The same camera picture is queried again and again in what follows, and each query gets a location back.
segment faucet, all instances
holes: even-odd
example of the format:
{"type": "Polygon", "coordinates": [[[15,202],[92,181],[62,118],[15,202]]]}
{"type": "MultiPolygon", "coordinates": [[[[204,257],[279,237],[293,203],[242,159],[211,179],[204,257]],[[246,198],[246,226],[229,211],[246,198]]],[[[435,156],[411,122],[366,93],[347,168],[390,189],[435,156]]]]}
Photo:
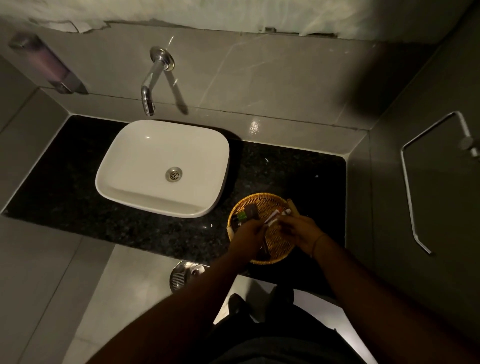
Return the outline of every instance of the faucet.
{"type": "Polygon", "coordinates": [[[175,62],[172,56],[170,56],[170,53],[160,47],[152,47],[150,49],[150,58],[152,59],[153,66],[142,83],[141,92],[145,114],[153,116],[155,114],[155,105],[152,100],[152,90],[162,71],[173,70],[175,62]]]}

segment person's right hand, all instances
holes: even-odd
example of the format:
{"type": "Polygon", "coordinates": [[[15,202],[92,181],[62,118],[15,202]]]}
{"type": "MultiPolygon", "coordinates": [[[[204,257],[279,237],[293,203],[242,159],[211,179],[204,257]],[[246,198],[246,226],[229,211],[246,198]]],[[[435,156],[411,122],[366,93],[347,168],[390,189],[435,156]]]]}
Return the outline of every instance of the person's right hand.
{"type": "Polygon", "coordinates": [[[278,221],[280,222],[282,233],[287,240],[298,246],[309,256],[313,256],[315,242],[325,235],[315,224],[315,221],[306,216],[299,216],[297,218],[293,216],[280,216],[278,221]]]}

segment vessel sink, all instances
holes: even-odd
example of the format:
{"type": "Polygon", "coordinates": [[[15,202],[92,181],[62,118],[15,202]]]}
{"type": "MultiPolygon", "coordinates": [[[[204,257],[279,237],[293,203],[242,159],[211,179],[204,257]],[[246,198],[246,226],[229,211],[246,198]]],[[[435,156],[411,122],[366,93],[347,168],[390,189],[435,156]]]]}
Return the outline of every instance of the vessel sink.
{"type": "Polygon", "coordinates": [[[222,194],[230,148],[219,132],[165,121],[124,127],[95,179],[112,201],[178,218],[211,211],[222,194]]]}

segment person's left hand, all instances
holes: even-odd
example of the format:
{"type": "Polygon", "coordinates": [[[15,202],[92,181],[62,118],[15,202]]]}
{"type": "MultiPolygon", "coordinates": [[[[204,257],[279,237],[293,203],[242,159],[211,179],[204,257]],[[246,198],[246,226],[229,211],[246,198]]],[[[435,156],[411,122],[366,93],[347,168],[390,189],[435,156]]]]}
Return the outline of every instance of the person's left hand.
{"type": "Polygon", "coordinates": [[[243,224],[235,233],[228,252],[235,255],[244,264],[257,257],[265,242],[265,232],[268,226],[263,221],[250,220],[243,224]]]}

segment basket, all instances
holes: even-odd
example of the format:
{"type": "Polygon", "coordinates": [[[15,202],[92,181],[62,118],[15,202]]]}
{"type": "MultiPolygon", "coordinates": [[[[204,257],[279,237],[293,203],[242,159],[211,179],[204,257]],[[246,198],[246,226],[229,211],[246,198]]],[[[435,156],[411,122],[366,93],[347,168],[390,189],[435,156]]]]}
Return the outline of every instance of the basket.
{"type": "MultiPolygon", "coordinates": [[[[283,198],[275,194],[259,193],[251,194],[250,196],[245,197],[240,202],[238,202],[230,212],[228,217],[227,226],[231,227],[232,217],[245,210],[245,206],[250,204],[256,204],[258,208],[258,215],[260,219],[266,219],[269,217],[272,212],[279,206],[283,208],[288,208],[288,203],[283,198]]],[[[233,239],[233,235],[229,232],[228,237],[230,241],[233,239]]],[[[261,261],[261,260],[252,260],[251,263],[257,265],[268,265],[273,264],[285,259],[288,254],[295,247],[293,244],[286,241],[280,234],[280,227],[278,224],[270,227],[266,234],[265,240],[267,243],[268,251],[270,253],[270,260],[261,261]]]]}

